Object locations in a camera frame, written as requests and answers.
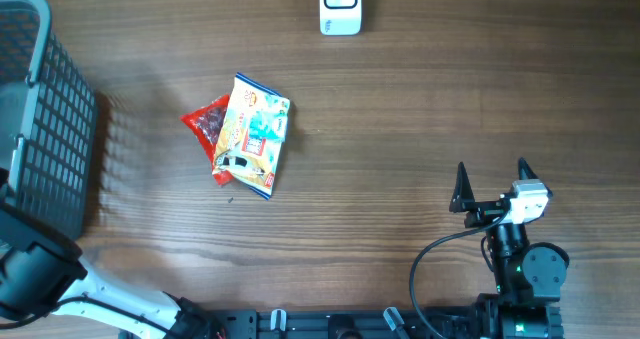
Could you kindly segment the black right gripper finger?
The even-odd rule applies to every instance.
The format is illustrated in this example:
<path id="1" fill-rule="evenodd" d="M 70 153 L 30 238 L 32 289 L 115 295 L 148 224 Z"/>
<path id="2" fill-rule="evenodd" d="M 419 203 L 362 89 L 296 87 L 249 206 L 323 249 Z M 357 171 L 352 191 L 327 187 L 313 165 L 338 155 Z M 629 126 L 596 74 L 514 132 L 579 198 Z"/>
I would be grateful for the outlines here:
<path id="1" fill-rule="evenodd" d="M 463 162 L 458 164 L 456 182 L 451 197 L 449 211 L 452 213 L 469 212 L 476 208 L 476 201 Z"/>
<path id="2" fill-rule="evenodd" d="M 518 176 L 517 194 L 519 196 L 542 194 L 547 197 L 553 196 L 551 189 L 539 179 L 523 157 L 518 160 Z"/>

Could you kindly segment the green tissue pack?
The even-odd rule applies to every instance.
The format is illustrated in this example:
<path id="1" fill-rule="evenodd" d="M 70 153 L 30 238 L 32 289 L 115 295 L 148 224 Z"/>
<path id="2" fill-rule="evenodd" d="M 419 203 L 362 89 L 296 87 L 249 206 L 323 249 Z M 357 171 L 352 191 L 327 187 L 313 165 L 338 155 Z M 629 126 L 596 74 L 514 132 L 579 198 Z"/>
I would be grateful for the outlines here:
<path id="1" fill-rule="evenodd" d="M 284 142 L 288 127 L 288 114 L 284 111 L 256 113 L 249 124 L 249 136 L 255 139 L 266 139 Z"/>

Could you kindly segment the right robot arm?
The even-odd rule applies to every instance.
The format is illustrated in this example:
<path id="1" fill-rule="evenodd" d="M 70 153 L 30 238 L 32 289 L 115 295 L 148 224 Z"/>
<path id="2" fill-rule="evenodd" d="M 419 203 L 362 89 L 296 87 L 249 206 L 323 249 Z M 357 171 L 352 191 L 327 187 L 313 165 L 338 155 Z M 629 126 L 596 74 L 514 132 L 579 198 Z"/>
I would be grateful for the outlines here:
<path id="1" fill-rule="evenodd" d="M 475 338 L 559 339 L 564 336 L 560 309 L 569 256 L 557 245 L 532 244 L 526 225 L 544 216 L 552 191 L 525 159 L 519 179 L 494 201 L 475 199 L 466 168 L 458 165 L 449 211 L 464 213 L 467 229 L 485 234 L 494 294 L 481 294 L 471 306 Z"/>

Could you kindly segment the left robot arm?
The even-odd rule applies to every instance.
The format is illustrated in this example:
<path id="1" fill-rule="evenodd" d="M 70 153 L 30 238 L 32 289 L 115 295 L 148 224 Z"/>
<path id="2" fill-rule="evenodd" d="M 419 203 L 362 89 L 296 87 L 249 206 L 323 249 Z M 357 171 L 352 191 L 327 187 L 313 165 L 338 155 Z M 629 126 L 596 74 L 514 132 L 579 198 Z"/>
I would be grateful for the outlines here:
<path id="1" fill-rule="evenodd" d="M 224 338 L 215 315 L 194 302 L 128 284 L 86 260 L 78 245 L 7 204 L 13 173 L 1 170 L 3 330 L 49 315 L 77 316 L 120 330 L 126 338 Z"/>

